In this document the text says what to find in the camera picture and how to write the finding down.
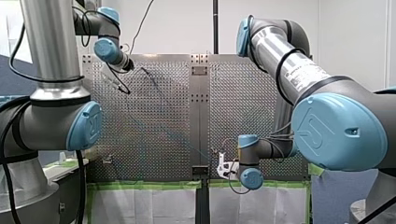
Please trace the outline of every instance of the silver arm tube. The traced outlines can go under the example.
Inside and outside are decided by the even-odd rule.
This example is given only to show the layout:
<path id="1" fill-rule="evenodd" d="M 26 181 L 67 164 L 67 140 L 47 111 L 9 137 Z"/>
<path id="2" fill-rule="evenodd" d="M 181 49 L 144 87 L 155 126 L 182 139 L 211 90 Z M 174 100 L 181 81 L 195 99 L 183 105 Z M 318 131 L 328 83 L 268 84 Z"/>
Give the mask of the silver arm tube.
<path id="1" fill-rule="evenodd" d="M 252 39 L 253 55 L 260 65 L 275 78 L 276 69 L 282 57 L 294 49 L 286 33 L 275 26 L 267 26 Z M 292 102 L 315 83 L 330 77 L 323 69 L 300 52 L 293 53 L 282 64 L 280 81 L 286 95 Z"/>
<path id="2" fill-rule="evenodd" d="M 21 0 L 21 8 L 37 77 L 46 80 L 79 77 L 71 1 Z M 38 83 L 31 98 L 51 101 L 88 97 L 90 94 L 81 84 L 82 81 Z"/>

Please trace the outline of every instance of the robotic arm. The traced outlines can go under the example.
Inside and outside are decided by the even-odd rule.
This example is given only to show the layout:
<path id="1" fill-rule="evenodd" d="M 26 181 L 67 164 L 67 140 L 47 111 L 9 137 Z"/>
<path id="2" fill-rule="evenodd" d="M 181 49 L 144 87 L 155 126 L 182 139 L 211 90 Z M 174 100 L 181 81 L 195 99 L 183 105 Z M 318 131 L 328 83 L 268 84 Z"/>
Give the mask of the robotic arm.
<path id="1" fill-rule="evenodd" d="M 0 220 L 18 224 L 17 213 L 21 223 L 59 223 L 59 188 L 48 183 L 37 151 L 90 148 L 102 128 L 102 108 L 82 86 L 74 34 L 98 35 L 94 51 L 105 63 L 126 71 L 134 64 L 120 50 L 113 9 L 78 15 L 64 0 L 21 0 L 21 7 L 40 81 L 30 97 L 0 98 Z"/>
<path id="2" fill-rule="evenodd" d="M 273 144 L 257 135 L 239 136 L 239 168 L 234 172 L 246 188 L 262 185 L 260 159 L 288 157 L 297 150 L 334 171 L 396 167 L 396 98 L 325 72 L 306 56 L 308 39 L 297 23 L 249 17 L 239 27 L 237 51 L 276 80 L 280 94 L 274 130 L 290 121 L 294 132 L 292 142 Z"/>

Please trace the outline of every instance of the metal pole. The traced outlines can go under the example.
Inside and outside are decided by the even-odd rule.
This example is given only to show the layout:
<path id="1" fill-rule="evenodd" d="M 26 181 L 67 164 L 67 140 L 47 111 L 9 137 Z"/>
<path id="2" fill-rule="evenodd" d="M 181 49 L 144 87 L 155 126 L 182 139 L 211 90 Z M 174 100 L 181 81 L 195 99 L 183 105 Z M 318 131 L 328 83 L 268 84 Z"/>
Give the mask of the metal pole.
<path id="1" fill-rule="evenodd" d="M 219 0 L 213 0 L 213 53 L 219 54 Z"/>

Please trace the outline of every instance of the black cable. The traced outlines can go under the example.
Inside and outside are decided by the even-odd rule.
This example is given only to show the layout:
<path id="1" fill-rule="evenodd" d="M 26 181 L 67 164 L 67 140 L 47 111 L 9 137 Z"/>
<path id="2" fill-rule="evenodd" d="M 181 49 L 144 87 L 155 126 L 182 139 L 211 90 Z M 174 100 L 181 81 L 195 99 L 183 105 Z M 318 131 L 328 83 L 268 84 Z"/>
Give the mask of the black cable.
<path id="1" fill-rule="evenodd" d="M 230 168 L 230 173 L 228 174 L 228 185 L 230 186 L 230 189 L 231 189 L 234 193 L 236 193 L 236 194 L 239 194 L 239 195 L 247 194 L 247 193 L 250 192 L 250 189 L 248 189 L 248 190 L 245 191 L 245 192 L 238 192 L 238 191 L 236 191 L 236 190 L 233 188 L 233 185 L 231 184 L 231 174 L 235 174 L 235 172 L 233 172 L 233 165 L 234 165 L 234 164 L 235 164 L 235 159 L 233 159 L 233 163 L 231 164 L 231 168 Z"/>
<path id="2" fill-rule="evenodd" d="M 22 28 L 21 28 L 20 37 L 19 37 L 19 39 L 18 39 L 18 41 L 17 41 L 17 45 L 15 46 L 14 50 L 12 50 L 12 53 L 11 53 L 11 55 L 10 55 L 10 57 L 9 57 L 9 60 L 8 60 L 9 69 L 11 69 L 11 71 L 12 71 L 13 73 L 15 73 L 16 75 L 18 75 L 18 76 L 20 76 L 20 77 L 24 77 L 24 78 L 29 79 L 29 80 L 32 80 L 32 81 L 44 82 L 44 83 L 66 83 L 66 82 L 79 81 L 79 80 L 82 80 L 82 79 L 84 78 L 84 76 L 80 76 L 80 77 L 73 77 L 73 78 L 70 78 L 70 79 L 46 80 L 46 79 L 42 79 L 42 78 L 38 78 L 38 77 L 32 77 L 32 76 L 26 75 L 26 74 L 24 74 L 24 73 L 18 71 L 18 70 L 14 67 L 14 60 L 15 60 L 15 56 L 16 56 L 17 53 L 18 53 L 18 50 L 20 49 L 20 46 L 21 46 L 21 43 L 22 43 L 22 40 L 23 40 L 24 33 L 25 33 L 25 25 L 23 24 L 23 25 L 22 25 Z"/>
<path id="3" fill-rule="evenodd" d="M 134 42 L 136 41 L 137 37 L 140 34 L 140 30 L 142 29 L 143 22 L 145 21 L 147 15 L 149 14 L 149 9 L 151 8 L 151 5 L 153 2 L 154 2 L 154 0 L 151 0 L 148 4 L 148 8 L 146 9 L 145 15 L 143 16 L 143 19 L 140 22 L 139 29 L 137 29 L 136 35 L 134 36 L 134 40 L 132 41 L 132 46 L 131 46 L 131 50 L 129 51 L 129 54 L 132 54 L 132 51 L 134 50 Z"/>
<path id="4" fill-rule="evenodd" d="M 125 85 L 125 83 L 116 75 L 116 73 L 118 74 L 123 74 L 123 73 L 119 73 L 117 70 L 115 70 L 114 68 L 112 68 L 108 63 L 106 63 L 108 69 L 110 69 L 110 72 L 113 74 L 113 76 L 119 81 L 119 83 L 125 88 L 125 90 L 121 87 L 119 87 L 119 91 L 129 95 L 131 94 L 131 91 L 129 90 L 129 88 Z"/>
<path id="5" fill-rule="evenodd" d="M 294 105 L 294 103 L 286 96 L 285 92 L 283 91 L 281 82 L 280 82 L 280 71 L 282 70 L 282 65 L 283 63 L 289 58 L 289 56 L 295 52 L 300 51 L 302 54 L 306 54 L 305 50 L 303 49 L 291 49 L 289 52 L 284 54 L 282 58 L 279 61 L 279 64 L 277 65 L 276 72 L 275 72 L 275 82 L 276 82 L 276 88 L 279 94 L 282 96 L 282 98 L 289 104 L 289 105 Z"/>
<path id="6" fill-rule="evenodd" d="M 88 45 L 90 44 L 90 41 L 91 41 L 91 21 L 88 19 L 87 14 L 85 14 L 85 12 L 82 9 L 80 9 L 78 7 L 72 7 L 72 8 L 74 10 L 77 10 L 77 11 L 81 12 L 82 30 L 84 31 L 85 35 L 88 36 L 87 42 L 84 42 L 84 35 L 81 36 L 81 45 L 82 45 L 82 47 L 87 48 Z M 88 31 L 85 28 L 84 19 L 86 19 L 86 21 L 88 22 Z"/>
<path id="7" fill-rule="evenodd" d="M 77 224 L 82 224 L 84 219 L 84 210 L 85 210 L 85 168 L 84 168 L 84 159 L 82 158 L 82 153 L 80 150 L 76 151 L 77 160 L 78 160 L 78 169 L 79 169 L 79 204 L 78 204 L 78 215 L 76 218 Z"/>
<path id="8" fill-rule="evenodd" d="M 396 204 L 396 196 L 391 198 L 389 201 L 386 203 L 382 204 L 379 208 L 375 209 L 374 212 L 372 212 L 370 215 L 365 217 L 362 221 L 358 222 L 358 224 L 365 224 L 371 221 L 373 218 L 377 217 L 379 214 L 387 210 L 389 207 L 393 206 Z"/>
<path id="9" fill-rule="evenodd" d="M 20 107 L 14 112 L 12 115 L 11 119 L 7 123 L 5 129 L 3 130 L 1 137 L 0 137 L 0 161 L 3 165 L 4 169 L 4 174 L 6 176 L 6 181 L 7 181 L 7 188 L 8 188 L 8 198 L 9 198 L 9 207 L 11 209 L 11 215 L 12 218 L 14 219 L 15 224 L 21 224 L 21 221 L 18 217 L 17 213 L 17 208 L 15 204 L 15 195 L 14 195 L 14 188 L 12 185 L 12 177 L 11 173 L 9 171 L 7 162 L 6 162 L 6 155 L 5 155 L 5 142 L 6 142 L 6 137 L 9 132 L 9 129 L 11 128 L 12 123 L 15 121 L 16 117 L 20 114 L 23 113 L 23 111 L 27 108 L 27 106 L 30 105 L 30 102 L 26 102 L 23 105 L 20 105 Z"/>
<path id="10" fill-rule="evenodd" d="M 88 36 L 87 42 L 84 42 L 84 36 L 83 36 L 83 35 L 81 36 L 81 44 L 82 44 L 82 46 L 83 46 L 84 48 L 87 48 L 87 47 L 88 47 L 88 45 L 90 44 L 90 41 L 91 41 L 91 36 L 92 36 L 92 33 L 91 33 L 92 23 L 91 23 L 90 19 L 88 18 L 88 14 L 89 14 L 89 13 L 98 14 L 98 15 L 101 15 L 101 16 L 105 17 L 105 18 L 106 18 L 107 20 L 109 20 L 113 25 L 116 26 L 116 28 L 119 30 L 119 33 L 120 33 L 120 26 L 119 26 L 119 23 L 118 23 L 117 21 L 113 20 L 112 18 L 108 17 L 106 14 L 104 14 L 104 13 L 102 13 L 102 12 L 99 12 L 99 11 L 95 11 L 95 10 L 86 10 L 86 11 L 83 11 L 82 9 L 80 9 L 80 8 L 78 8 L 78 7 L 72 7 L 72 8 L 73 8 L 74 10 L 77 10 L 77 11 L 79 11 L 79 12 L 82 13 L 82 15 L 81 15 L 82 30 L 84 31 L 84 34 Z"/>

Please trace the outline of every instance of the metal bracket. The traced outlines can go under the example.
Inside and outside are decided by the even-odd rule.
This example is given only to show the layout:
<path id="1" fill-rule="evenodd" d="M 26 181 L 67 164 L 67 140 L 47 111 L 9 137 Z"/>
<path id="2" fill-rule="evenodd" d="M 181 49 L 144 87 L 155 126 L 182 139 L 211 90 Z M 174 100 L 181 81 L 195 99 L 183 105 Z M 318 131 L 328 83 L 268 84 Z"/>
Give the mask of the metal bracket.
<path id="1" fill-rule="evenodd" d="M 193 175 L 208 175 L 209 174 L 209 166 L 194 165 L 194 166 L 192 166 L 192 174 Z"/>
<path id="2" fill-rule="evenodd" d="M 207 76 L 207 66 L 193 66 L 191 68 L 192 76 Z"/>

